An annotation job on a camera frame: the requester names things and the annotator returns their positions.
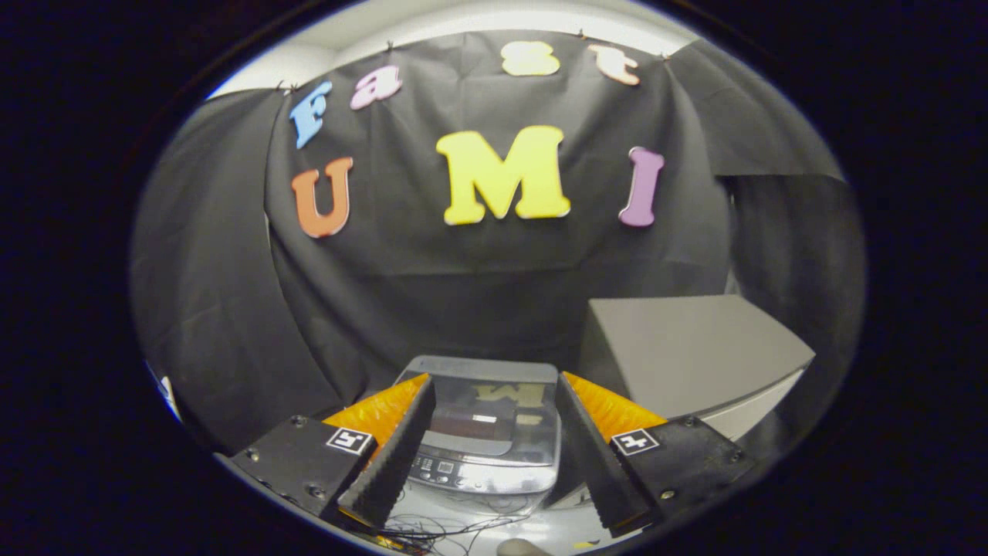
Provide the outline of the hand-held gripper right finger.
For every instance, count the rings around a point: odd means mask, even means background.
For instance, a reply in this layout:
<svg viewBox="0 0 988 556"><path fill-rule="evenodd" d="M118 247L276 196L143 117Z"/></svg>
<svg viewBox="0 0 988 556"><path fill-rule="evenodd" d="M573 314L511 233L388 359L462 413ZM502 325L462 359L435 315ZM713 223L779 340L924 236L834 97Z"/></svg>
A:
<svg viewBox="0 0 988 556"><path fill-rule="evenodd" d="M691 517L756 467L698 416L665 419L568 372L555 405L597 517L614 536Z"/></svg>

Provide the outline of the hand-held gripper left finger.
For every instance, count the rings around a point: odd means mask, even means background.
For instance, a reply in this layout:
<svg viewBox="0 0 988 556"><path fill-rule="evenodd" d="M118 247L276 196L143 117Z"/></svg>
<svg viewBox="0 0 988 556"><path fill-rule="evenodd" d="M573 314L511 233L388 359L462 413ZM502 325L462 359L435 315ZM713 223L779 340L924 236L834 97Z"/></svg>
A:
<svg viewBox="0 0 988 556"><path fill-rule="evenodd" d="M296 513L339 527L382 529L435 409L430 375L332 418L294 415L232 457L232 470Z"/></svg>

